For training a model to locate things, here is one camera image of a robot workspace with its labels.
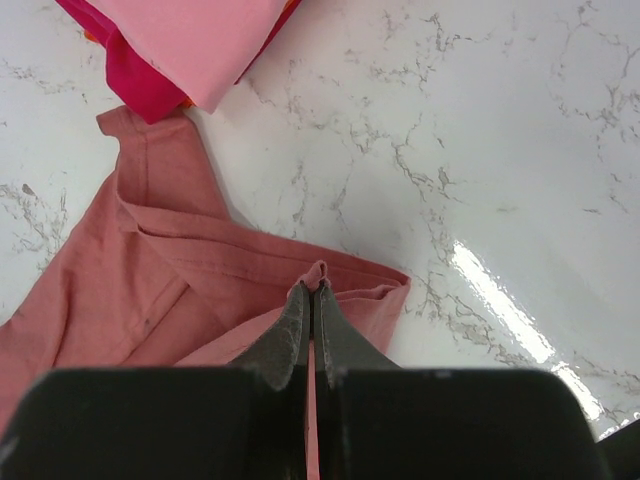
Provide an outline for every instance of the tabletop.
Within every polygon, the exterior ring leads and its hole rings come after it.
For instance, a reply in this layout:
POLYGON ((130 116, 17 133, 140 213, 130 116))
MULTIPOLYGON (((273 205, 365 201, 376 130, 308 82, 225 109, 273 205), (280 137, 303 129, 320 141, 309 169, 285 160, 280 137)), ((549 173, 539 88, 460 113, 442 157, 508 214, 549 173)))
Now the tabletop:
MULTIPOLYGON (((94 118, 121 103, 53 0, 2 11, 0 323, 113 170, 94 118)), ((236 221, 412 277, 393 360, 553 371, 603 437, 640 418, 638 20, 630 1, 304 0, 189 115, 236 221)))

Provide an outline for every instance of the dusty rose cloth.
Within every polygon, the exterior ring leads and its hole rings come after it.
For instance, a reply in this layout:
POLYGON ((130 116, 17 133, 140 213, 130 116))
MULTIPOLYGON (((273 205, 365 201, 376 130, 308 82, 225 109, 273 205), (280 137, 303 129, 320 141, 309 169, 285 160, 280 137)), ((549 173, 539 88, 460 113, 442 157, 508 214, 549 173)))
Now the dusty rose cloth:
POLYGON ((150 126, 120 107, 98 122, 120 141, 115 172, 0 327, 0 431, 54 367, 228 362, 273 324, 294 283, 317 288, 327 266, 347 318, 387 348, 405 275, 235 225, 182 113, 150 126))
POLYGON ((107 84, 147 123, 166 117, 187 96, 133 51, 117 26, 86 0, 56 0, 105 47, 107 84))
POLYGON ((209 113, 267 40, 286 0, 87 0, 209 113))

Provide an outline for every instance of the white marble surface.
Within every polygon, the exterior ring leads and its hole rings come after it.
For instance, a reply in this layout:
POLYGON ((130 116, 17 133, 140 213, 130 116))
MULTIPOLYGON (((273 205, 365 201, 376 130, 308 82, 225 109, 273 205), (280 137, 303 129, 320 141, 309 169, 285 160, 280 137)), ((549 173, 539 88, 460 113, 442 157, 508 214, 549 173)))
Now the white marble surface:
MULTIPOLYGON (((0 321, 113 169, 104 54, 1 0, 0 321)), ((640 4, 305 0, 208 116, 238 221, 410 273, 404 365, 532 365, 640 418, 640 4)))

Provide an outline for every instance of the folded cloth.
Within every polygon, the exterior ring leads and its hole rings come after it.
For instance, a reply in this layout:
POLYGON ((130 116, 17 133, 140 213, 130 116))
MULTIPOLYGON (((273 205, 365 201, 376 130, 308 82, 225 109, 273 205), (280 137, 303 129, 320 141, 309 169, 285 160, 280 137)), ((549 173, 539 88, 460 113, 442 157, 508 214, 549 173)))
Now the folded cloth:
POLYGON ((98 122, 120 142, 116 169, 0 327, 0 431, 51 368, 228 362, 277 320, 292 285, 317 289, 327 266, 347 319, 387 348, 405 275, 233 223, 182 112, 150 126, 120 107, 98 122))
POLYGON ((116 25, 85 0, 56 0, 107 51, 107 84, 147 123, 166 117, 186 94, 133 51, 116 25))
POLYGON ((286 0, 88 2, 118 26, 147 63, 209 113, 256 57, 287 3, 286 0))

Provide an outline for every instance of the light pink cloth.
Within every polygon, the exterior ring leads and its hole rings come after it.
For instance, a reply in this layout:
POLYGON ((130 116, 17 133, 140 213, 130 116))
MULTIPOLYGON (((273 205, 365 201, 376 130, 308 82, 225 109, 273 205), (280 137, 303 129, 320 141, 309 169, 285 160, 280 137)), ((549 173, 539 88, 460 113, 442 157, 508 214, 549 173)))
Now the light pink cloth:
POLYGON ((215 110, 258 54, 286 0, 88 0, 147 63, 215 110))
MULTIPOLYGON (((232 360, 278 318, 292 285, 318 288, 327 265, 346 317, 387 348, 405 275, 234 224, 184 114, 147 125, 120 107, 98 121, 120 141, 116 170, 0 327, 0 432, 29 384, 54 367, 232 360)), ((313 421, 308 435, 313 478, 313 421)))

